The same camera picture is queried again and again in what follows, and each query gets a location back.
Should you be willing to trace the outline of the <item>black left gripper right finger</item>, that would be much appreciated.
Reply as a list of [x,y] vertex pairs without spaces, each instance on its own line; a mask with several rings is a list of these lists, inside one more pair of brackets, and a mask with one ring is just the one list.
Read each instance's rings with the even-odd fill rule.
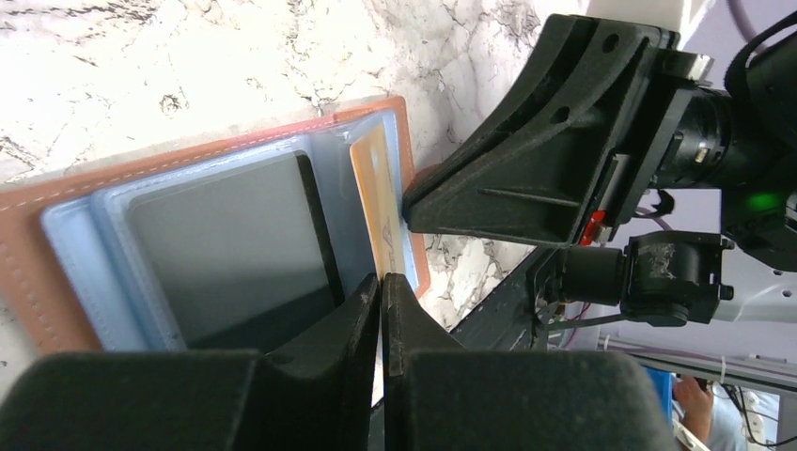
[[469,350],[382,283],[389,450],[672,450],[647,372],[615,352]]

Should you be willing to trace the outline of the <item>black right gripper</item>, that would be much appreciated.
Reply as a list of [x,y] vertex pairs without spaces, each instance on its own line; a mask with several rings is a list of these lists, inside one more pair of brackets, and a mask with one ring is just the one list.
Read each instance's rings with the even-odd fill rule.
[[[554,14],[516,81],[463,144],[417,178],[402,213],[415,233],[546,247],[578,242],[613,154],[637,150],[658,58],[679,42],[658,26]],[[676,228],[623,249],[560,257],[560,299],[615,308],[654,327],[796,320],[796,147],[725,91],[695,88],[650,188],[649,219]]]

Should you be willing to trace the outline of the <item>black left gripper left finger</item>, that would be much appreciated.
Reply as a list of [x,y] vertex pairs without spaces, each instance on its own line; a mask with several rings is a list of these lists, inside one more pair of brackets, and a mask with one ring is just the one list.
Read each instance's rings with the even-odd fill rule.
[[5,450],[364,450],[379,280],[280,348],[61,353],[1,406]]

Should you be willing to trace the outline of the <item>dark card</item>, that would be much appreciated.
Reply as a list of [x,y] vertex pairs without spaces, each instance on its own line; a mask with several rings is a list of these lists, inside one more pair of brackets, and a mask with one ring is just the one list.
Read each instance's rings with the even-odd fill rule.
[[343,302],[301,151],[140,194],[128,218],[189,349],[273,350]]

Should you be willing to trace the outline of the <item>brown leather card holder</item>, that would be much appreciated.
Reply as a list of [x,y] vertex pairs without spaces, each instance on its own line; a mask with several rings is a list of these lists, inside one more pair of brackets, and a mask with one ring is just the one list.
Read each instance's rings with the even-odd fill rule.
[[135,156],[1,194],[1,294],[42,355],[180,350],[184,343],[125,210],[139,194],[303,152],[343,292],[375,268],[351,145],[383,125],[397,204],[415,170],[401,96],[270,130]]

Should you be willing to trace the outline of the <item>yellow card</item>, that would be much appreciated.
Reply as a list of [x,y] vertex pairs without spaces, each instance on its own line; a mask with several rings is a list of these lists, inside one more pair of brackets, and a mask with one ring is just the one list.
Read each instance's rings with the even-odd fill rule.
[[403,238],[383,125],[350,147],[352,168],[366,218],[377,274],[405,273]]

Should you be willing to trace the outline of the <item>bystander hand in background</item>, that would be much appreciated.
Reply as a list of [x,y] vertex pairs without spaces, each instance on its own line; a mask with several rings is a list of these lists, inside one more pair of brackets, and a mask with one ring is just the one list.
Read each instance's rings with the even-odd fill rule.
[[696,378],[683,375],[673,386],[673,398],[683,411],[681,423],[705,443],[711,431],[713,393],[702,389]]

